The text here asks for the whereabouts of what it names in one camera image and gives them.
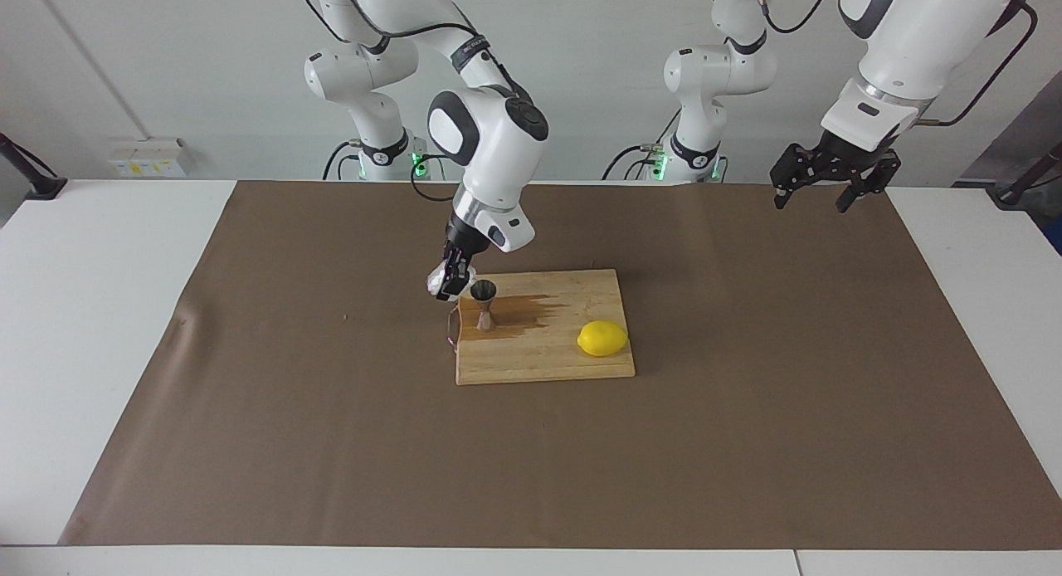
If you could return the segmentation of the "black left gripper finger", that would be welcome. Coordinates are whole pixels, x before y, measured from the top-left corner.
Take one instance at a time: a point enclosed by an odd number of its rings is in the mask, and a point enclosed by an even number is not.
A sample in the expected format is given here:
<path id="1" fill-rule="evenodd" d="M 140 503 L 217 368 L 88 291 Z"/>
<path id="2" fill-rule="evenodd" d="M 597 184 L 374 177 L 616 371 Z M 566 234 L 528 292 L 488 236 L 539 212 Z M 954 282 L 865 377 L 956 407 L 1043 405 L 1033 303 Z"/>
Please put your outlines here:
<path id="1" fill-rule="evenodd" d="M 898 171 L 900 154 L 895 151 L 887 151 L 881 159 L 869 165 L 866 170 L 860 170 L 853 164 L 841 163 L 840 174 L 849 180 L 849 186 L 835 200 L 835 208 L 839 213 L 845 213 L 857 199 L 866 194 L 883 193 Z"/>
<path id="2" fill-rule="evenodd" d="M 784 149 L 769 172 L 775 189 L 773 202 L 776 209 L 784 209 L 796 190 L 819 182 L 816 170 L 818 160 L 821 160 L 821 152 L 817 148 L 805 149 L 800 143 L 789 143 Z"/>

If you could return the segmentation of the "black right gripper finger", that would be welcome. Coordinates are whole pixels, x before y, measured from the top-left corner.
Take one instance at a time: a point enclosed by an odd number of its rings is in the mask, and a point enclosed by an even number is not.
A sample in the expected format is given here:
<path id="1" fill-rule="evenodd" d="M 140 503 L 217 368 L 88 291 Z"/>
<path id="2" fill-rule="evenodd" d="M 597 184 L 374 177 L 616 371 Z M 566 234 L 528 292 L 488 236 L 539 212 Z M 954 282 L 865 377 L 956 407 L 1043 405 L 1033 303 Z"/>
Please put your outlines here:
<path id="1" fill-rule="evenodd" d="M 473 279 L 470 262 L 463 253 L 447 253 L 435 269 L 436 300 L 456 301 Z"/>

